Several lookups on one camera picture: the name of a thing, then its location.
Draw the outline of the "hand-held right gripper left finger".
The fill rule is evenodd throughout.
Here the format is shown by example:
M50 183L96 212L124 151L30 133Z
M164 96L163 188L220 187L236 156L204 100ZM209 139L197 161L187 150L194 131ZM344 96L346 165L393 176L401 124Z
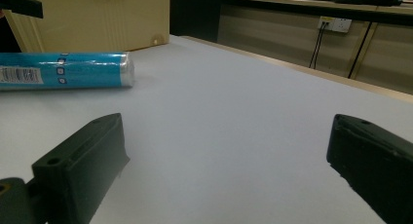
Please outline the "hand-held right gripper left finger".
M122 115L90 121L32 165L49 205L49 224L89 224L130 161Z

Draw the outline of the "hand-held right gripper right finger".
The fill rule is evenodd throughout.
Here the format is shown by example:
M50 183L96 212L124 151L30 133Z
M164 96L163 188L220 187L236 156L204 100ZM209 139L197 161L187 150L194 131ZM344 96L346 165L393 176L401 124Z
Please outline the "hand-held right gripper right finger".
M413 143L371 122L334 116L326 160L387 224L413 224Z

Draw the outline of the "blue plastic roll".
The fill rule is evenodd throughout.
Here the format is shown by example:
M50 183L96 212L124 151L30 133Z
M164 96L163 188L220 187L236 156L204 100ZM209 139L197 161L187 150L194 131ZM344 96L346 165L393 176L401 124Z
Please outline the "blue plastic roll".
M128 53L0 53L0 91L132 87Z

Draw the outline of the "cream plastic bin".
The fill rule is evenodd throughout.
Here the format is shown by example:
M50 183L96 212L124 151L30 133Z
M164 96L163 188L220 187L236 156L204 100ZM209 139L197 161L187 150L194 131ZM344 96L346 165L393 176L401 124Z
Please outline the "cream plastic bin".
M6 11L26 53L133 51L169 41L169 0L37 0L38 19Z

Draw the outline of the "long desk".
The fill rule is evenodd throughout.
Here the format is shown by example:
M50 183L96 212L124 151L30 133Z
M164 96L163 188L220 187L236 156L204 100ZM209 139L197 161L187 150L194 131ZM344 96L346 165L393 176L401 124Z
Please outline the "long desk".
M316 0L222 0L223 4L277 12L413 26L413 5L372 6Z

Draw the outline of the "white wall power socket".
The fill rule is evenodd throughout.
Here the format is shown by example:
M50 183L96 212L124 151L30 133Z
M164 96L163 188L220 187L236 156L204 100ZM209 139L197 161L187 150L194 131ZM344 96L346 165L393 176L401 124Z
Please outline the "white wall power socket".
M350 19L338 19L332 17L320 17L318 29L327 31L347 33L350 29L352 21Z

